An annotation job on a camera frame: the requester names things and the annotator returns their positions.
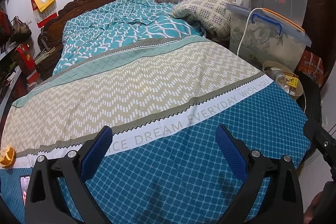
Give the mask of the yellow rectangular box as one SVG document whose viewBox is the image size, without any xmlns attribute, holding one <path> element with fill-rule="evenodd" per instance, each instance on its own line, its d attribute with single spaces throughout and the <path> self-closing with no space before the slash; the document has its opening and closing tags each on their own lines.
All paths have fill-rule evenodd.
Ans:
<svg viewBox="0 0 336 224">
<path fill-rule="evenodd" d="M 290 88 L 290 90 L 296 90 L 298 87 L 298 76 L 293 73 L 284 72 L 286 77 L 286 85 Z"/>
</svg>

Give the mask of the clear bottle green label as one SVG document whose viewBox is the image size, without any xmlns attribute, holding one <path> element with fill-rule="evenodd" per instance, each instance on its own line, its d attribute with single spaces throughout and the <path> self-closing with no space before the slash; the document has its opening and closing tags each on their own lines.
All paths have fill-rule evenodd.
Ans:
<svg viewBox="0 0 336 224">
<path fill-rule="evenodd" d="M 270 78 L 281 88 L 286 85 L 286 77 L 280 68 L 269 67 Z"/>
</svg>

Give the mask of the beige round trash bin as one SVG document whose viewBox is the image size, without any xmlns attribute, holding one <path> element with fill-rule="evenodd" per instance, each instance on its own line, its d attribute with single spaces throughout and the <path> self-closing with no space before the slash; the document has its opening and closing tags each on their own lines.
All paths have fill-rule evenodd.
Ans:
<svg viewBox="0 0 336 224">
<path fill-rule="evenodd" d="M 262 70 L 295 101 L 303 95 L 303 87 L 298 75 L 286 66 L 275 61 L 266 61 L 262 65 Z"/>
</svg>

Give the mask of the smartphone with lit screen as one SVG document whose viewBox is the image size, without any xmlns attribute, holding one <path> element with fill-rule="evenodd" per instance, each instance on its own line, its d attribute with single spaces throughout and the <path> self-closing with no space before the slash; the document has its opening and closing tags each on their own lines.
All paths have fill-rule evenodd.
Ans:
<svg viewBox="0 0 336 224">
<path fill-rule="evenodd" d="M 23 204 L 26 205 L 27 190 L 30 182 L 30 176 L 21 176 L 20 177 L 20 186 L 22 192 Z"/>
</svg>

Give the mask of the red brown carton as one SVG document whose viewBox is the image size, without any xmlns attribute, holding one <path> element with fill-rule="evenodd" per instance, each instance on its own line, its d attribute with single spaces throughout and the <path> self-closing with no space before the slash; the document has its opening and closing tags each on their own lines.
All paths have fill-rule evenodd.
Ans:
<svg viewBox="0 0 336 224">
<path fill-rule="evenodd" d="M 320 88 L 324 79 L 323 61 L 317 55 L 308 50 L 304 50 L 300 61 L 296 67 L 296 71 L 302 72 L 311 78 Z"/>
</svg>

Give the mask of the clear box orange lid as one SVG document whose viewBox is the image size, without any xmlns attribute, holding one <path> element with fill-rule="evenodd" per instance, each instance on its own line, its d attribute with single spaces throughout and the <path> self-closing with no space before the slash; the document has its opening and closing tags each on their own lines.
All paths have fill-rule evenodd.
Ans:
<svg viewBox="0 0 336 224">
<path fill-rule="evenodd" d="M 257 68 L 275 61 L 294 71 L 305 48 L 311 46 L 303 30 L 266 11 L 250 12 L 232 4 L 227 9 L 231 12 L 229 50 Z"/>
</svg>

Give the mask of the patterned bed cover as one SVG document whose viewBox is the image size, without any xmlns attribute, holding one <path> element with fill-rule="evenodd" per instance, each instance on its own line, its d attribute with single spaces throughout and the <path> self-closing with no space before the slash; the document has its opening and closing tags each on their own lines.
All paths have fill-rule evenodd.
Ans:
<svg viewBox="0 0 336 224">
<path fill-rule="evenodd" d="M 264 156 L 298 166 L 310 141 L 298 104 L 262 71 L 200 36 L 145 39 L 62 69 L 16 100 L 1 146 L 1 197 L 21 222 L 21 179 L 104 127 L 113 141 L 86 185 L 113 223 L 215 223 L 242 186 L 216 141 L 225 125 Z"/>
</svg>

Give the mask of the red gift bag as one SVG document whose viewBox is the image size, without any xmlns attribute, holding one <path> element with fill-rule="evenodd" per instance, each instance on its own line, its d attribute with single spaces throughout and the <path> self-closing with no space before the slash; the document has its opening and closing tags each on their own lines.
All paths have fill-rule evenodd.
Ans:
<svg viewBox="0 0 336 224">
<path fill-rule="evenodd" d="M 28 86 L 41 83 L 41 76 L 29 47 L 23 43 L 19 44 L 14 51 L 15 61 L 19 65 Z"/>
</svg>

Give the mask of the carved wooden headboard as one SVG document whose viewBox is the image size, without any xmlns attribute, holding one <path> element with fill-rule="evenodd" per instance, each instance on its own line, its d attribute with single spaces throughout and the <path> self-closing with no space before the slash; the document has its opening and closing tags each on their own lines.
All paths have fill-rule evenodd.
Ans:
<svg viewBox="0 0 336 224">
<path fill-rule="evenodd" d="M 63 9 L 59 10 L 56 18 L 49 20 L 41 28 L 41 33 L 38 36 L 38 46 L 40 50 L 52 52 L 38 64 L 38 72 L 43 81 L 52 76 L 52 72 L 60 60 L 63 51 L 62 36 L 66 23 L 87 11 L 114 1 L 117 0 L 74 0 L 67 3 Z"/>
</svg>

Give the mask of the grey patterned folded blanket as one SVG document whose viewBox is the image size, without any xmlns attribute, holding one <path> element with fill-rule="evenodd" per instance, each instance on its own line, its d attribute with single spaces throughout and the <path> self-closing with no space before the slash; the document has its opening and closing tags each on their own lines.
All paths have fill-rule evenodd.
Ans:
<svg viewBox="0 0 336 224">
<path fill-rule="evenodd" d="M 244 3 L 244 0 L 187 0 L 172 10 L 172 16 L 188 24 L 200 24 L 207 37 L 216 42 L 228 40 L 231 29 L 229 4 Z"/>
</svg>

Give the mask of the teal patterned quilt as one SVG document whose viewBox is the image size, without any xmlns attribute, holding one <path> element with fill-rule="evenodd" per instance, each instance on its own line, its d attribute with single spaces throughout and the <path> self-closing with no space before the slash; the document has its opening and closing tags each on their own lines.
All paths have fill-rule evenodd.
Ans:
<svg viewBox="0 0 336 224">
<path fill-rule="evenodd" d="M 140 39 L 205 36 L 199 23 L 174 18 L 174 8 L 173 3 L 155 0 L 116 0 L 68 20 L 62 54 L 52 73 Z"/>
</svg>

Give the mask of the grey wall shelf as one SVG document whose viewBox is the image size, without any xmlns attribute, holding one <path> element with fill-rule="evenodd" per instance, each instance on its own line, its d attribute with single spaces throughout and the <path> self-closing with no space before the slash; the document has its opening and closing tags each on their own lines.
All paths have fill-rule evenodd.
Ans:
<svg viewBox="0 0 336 224">
<path fill-rule="evenodd" d="M 14 80 L 19 76 L 19 67 L 14 60 L 14 51 L 18 43 L 8 42 L 1 46 L 1 117 L 7 105 Z"/>
</svg>

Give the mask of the yellow red wall calendar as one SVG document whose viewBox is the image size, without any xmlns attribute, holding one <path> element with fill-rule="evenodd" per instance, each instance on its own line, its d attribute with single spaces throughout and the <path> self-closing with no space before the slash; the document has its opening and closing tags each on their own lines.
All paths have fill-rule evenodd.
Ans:
<svg viewBox="0 0 336 224">
<path fill-rule="evenodd" d="M 38 28 L 44 27 L 48 21 L 58 16 L 56 0 L 30 0 L 33 16 Z"/>
</svg>

